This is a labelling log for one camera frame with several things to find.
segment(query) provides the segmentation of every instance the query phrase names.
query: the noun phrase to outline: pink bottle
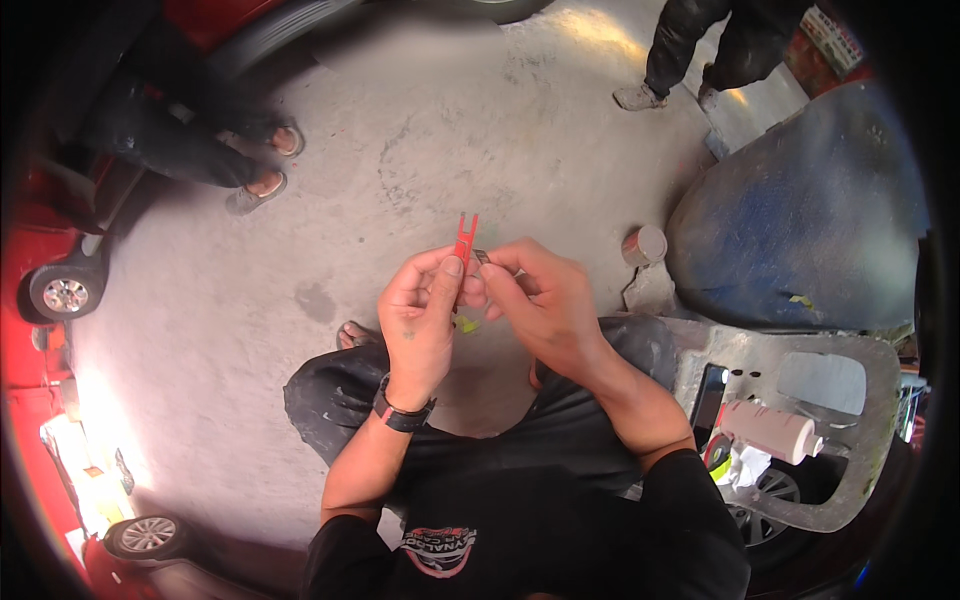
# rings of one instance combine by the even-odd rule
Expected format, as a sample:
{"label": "pink bottle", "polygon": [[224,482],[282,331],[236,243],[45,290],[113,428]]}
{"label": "pink bottle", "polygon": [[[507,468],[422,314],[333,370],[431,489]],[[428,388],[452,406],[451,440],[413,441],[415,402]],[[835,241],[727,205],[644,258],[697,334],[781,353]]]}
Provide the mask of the pink bottle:
{"label": "pink bottle", "polygon": [[816,456],[824,447],[813,425],[807,417],[743,400],[728,403],[720,418],[720,431],[727,437],[791,465],[799,465],[804,456]]}

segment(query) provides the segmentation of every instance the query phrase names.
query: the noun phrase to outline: watch strap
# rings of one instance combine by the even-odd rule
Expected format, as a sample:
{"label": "watch strap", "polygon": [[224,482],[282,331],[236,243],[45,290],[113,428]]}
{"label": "watch strap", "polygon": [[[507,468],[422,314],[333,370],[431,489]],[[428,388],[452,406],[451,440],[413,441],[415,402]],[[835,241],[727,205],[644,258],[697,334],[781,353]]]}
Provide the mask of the watch strap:
{"label": "watch strap", "polygon": [[387,383],[389,382],[390,374],[387,373],[383,376],[383,379],[380,380],[380,387],[377,388],[376,396],[373,397],[373,411],[383,424],[395,431],[403,433],[419,431],[426,424],[427,419],[430,418],[430,413],[433,412],[433,407],[437,403],[437,399],[434,397],[430,398],[426,405],[416,413],[405,413],[397,410],[397,408],[387,400],[386,390]]}

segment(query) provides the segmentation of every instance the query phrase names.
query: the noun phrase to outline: phone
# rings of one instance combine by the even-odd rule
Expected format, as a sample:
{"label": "phone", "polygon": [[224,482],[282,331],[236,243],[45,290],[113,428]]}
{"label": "phone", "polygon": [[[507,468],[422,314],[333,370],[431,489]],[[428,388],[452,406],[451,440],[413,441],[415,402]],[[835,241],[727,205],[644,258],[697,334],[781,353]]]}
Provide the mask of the phone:
{"label": "phone", "polygon": [[697,400],[693,404],[693,414],[690,424],[693,425],[693,440],[697,445],[697,452],[703,452],[710,441],[710,433],[717,422],[723,394],[727,390],[727,380],[730,370],[726,367],[707,364],[704,369],[704,378],[697,391]]}

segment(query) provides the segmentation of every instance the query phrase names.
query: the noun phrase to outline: fingernail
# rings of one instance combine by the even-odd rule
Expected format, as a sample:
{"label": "fingernail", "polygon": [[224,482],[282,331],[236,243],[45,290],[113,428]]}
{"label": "fingernail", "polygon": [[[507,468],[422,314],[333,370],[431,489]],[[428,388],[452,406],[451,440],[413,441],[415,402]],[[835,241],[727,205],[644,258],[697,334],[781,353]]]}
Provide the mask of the fingernail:
{"label": "fingernail", "polygon": [[440,266],[450,275],[457,276],[464,270],[464,261],[457,256],[448,256]]}

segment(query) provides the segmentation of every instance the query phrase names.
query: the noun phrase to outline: orange tool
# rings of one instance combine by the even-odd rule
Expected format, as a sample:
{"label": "orange tool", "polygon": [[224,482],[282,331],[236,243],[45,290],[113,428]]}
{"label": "orange tool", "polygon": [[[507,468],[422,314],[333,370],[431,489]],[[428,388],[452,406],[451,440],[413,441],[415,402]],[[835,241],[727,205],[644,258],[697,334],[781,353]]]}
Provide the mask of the orange tool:
{"label": "orange tool", "polygon": [[473,236],[477,232],[477,219],[479,217],[480,215],[474,213],[470,231],[464,231],[467,214],[466,212],[460,213],[460,228],[457,229],[457,244],[453,248],[453,253],[460,256],[460,260],[464,261],[464,269],[470,264],[470,250],[473,249]]}

